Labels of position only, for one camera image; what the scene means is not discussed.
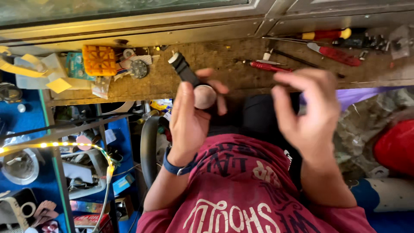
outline workbench surface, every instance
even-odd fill
[[[214,79],[222,81],[230,89],[230,97],[245,97],[254,94],[270,93],[275,85],[272,72],[254,69],[236,59],[262,59],[267,50],[268,39],[245,38],[228,41],[212,41],[195,44],[169,46],[165,51],[150,48],[151,55],[161,55],[153,59],[149,74],[142,79],[124,76],[116,81],[112,79],[108,99],[92,95],[91,90],[66,90],[60,94],[51,91],[47,106],[91,104],[103,102],[123,102],[131,100],[149,100],[173,98],[180,78],[169,65],[168,59],[174,52],[181,52],[193,70],[211,67],[217,71]],[[303,60],[315,63],[322,68],[345,75],[338,79],[338,89],[406,86],[414,85],[414,58],[401,58],[393,61],[391,54],[376,54],[370,51],[366,61],[359,67],[350,67],[310,50],[306,44],[278,41],[276,47]],[[359,55],[359,49],[345,49],[347,53]],[[307,65],[281,55],[272,54],[270,61],[287,64],[286,68],[306,68]]]

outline small bottle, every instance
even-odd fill
[[[152,110],[148,113],[144,113],[141,117],[141,119],[137,120],[138,124],[143,124],[146,120],[148,120],[152,116],[158,116],[159,111],[158,110]]]

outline blue watch strap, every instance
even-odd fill
[[[171,172],[171,173],[173,173],[177,176],[180,176],[180,175],[184,175],[184,174],[189,173],[196,166],[197,163],[195,163],[195,157],[196,157],[195,155],[194,155],[194,159],[184,167],[176,167],[176,166],[170,164],[167,160],[167,156],[170,153],[170,150],[171,150],[171,147],[168,146],[165,150],[164,160],[162,162],[163,166],[165,167],[165,169],[167,169],[167,171],[169,171],[169,172]]]

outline maroon t-shirt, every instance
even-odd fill
[[[144,213],[137,232],[375,232],[361,207],[300,204],[289,157],[288,151],[243,135],[209,137],[183,203]]]

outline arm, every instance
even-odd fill
[[[274,79],[302,90],[307,114],[296,116],[287,90],[272,90],[279,129],[303,158],[301,183],[306,196],[315,204],[332,207],[355,207],[356,200],[343,181],[334,158],[332,143],[339,105],[335,77],[323,70],[304,69],[294,73],[277,73]]]
[[[206,78],[214,73],[213,69],[196,71],[200,78]],[[229,90],[216,80],[203,80],[209,83],[218,93],[226,94]],[[171,115],[170,131],[173,147],[167,156],[168,162],[176,167],[189,164],[207,137],[211,116],[194,108],[194,92],[189,82],[182,82],[177,90],[174,108]],[[217,98],[220,115],[227,112],[222,96]],[[144,211],[155,211],[175,206],[187,188],[189,174],[177,176],[161,167],[154,183],[144,201]]]

